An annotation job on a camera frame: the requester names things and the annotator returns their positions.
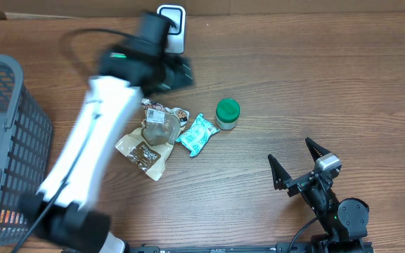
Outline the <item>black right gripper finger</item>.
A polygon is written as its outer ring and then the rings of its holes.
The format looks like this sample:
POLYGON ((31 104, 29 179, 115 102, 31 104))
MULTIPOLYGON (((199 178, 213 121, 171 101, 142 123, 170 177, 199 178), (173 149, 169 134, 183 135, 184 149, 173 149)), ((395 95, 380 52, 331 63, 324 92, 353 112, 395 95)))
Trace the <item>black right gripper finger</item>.
POLYGON ((313 161, 317 161, 318 158, 323 157, 330 153, 329 150, 320 146, 318 143, 313 141, 310 137, 305 138, 305 143, 309 149, 309 152, 312 156, 313 161))
POLYGON ((287 189, 287 184, 292 181, 289 173, 281 166, 278 160, 272 155, 268 155, 269 164, 271 167, 271 173, 273 178, 273 184, 275 190, 287 189))

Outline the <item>green lid jar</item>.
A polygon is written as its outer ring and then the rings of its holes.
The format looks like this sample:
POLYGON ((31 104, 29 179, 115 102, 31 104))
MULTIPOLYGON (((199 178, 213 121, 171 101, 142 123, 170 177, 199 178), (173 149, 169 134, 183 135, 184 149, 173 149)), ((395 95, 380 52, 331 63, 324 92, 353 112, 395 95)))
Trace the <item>green lid jar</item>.
POLYGON ((216 122, 222 130, 231 130, 240 117, 240 105, 232 98, 225 98, 218 102, 216 108, 216 122))

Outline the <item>teal snack packet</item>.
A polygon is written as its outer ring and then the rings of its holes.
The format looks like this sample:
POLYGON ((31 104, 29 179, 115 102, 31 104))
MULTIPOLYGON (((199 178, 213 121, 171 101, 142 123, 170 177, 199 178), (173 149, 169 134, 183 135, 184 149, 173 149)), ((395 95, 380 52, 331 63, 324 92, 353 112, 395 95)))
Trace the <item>teal snack packet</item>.
POLYGON ((218 132, 220 130, 213 123, 206 120, 203 113, 199 113, 191 127, 183 132, 176 139, 176 142, 181 143, 190 151, 190 157, 197 157, 210 137, 218 132))

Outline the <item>brown white snack pouch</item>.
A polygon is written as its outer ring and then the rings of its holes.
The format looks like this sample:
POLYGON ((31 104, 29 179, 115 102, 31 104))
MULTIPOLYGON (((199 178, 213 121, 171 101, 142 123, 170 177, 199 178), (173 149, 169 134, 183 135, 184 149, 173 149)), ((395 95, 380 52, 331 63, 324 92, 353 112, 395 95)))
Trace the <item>brown white snack pouch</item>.
POLYGON ((141 101, 141 105, 145 113, 141 126, 123 136, 115 148, 152 180, 158 181, 190 113, 181 108, 168 108, 147 98, 141 101))

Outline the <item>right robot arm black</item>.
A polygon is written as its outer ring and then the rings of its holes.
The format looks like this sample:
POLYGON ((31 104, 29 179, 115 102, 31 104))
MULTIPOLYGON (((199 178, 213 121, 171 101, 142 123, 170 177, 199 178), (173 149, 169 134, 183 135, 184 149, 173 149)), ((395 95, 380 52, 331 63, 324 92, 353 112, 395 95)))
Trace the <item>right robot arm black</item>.
POLYGON ((368 235, 369 206, 358 198, 339 201, 332 190, 333 179, 340 174, 340 158, 318 143, 305 138, 314 168, 292 179, 273 155, 268 155, 276 190, 288 196, 301 195, 315 217, 293 236, 290 242, 276 244, 277 252, 373 252, 368 235))

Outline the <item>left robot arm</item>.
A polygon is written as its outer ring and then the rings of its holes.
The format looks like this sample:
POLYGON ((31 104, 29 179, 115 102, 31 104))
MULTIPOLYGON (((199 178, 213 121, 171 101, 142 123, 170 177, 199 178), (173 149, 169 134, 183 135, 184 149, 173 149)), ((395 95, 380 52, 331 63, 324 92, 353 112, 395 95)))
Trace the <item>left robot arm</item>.
POLYGON ((143 13, 136 34, 104 50, 62 153, 37 192, 19 199, 29 234, 66 252, 129 251, 111 233, 111 218, 94 206, 117 138, 141 100, 193 83, 183 55, 185 25, 185 9, 164 4, 143 13))

